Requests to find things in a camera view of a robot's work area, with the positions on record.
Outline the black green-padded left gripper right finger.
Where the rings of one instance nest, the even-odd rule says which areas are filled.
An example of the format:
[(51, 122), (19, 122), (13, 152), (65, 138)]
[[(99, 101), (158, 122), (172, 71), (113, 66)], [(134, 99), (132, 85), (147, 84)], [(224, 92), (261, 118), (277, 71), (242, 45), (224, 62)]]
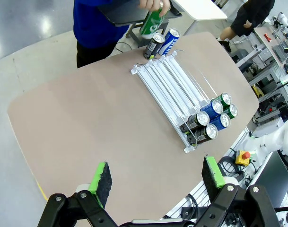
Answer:
[(226, 183), (214, 157), (203, 161), (202, 178), (210, 205), (201, 216), (203, 227), (220, 227), (228, 214), (238, 214), (246, 227), (279, 227), (276, 211), (261, 185), (243, 189)]

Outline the person's left hand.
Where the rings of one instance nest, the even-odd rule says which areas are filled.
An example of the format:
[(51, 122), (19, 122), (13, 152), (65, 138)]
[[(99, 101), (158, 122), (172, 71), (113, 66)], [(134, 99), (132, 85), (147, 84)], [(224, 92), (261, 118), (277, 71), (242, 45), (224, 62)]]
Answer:
[(160, 9), (161, 3), (162, 8), (159, 13), (159, 17), (163, 17), (171, 8), (171, 3), (169, 0), (140, 0), (139, 7), (154, 12)]

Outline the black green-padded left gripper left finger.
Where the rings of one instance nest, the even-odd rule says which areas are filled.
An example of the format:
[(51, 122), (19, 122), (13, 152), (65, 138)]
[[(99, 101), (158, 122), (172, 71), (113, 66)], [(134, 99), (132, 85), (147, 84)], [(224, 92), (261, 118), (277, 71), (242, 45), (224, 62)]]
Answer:
[(105, 211), (112, 186), (112, 177), (106, 161), (99, 163), (87, 189), (72, 196), (51, 195), (39, 220), (39, 227), (73, 227), (79, 220), (87, 220), (92, 227), (116, 227)]

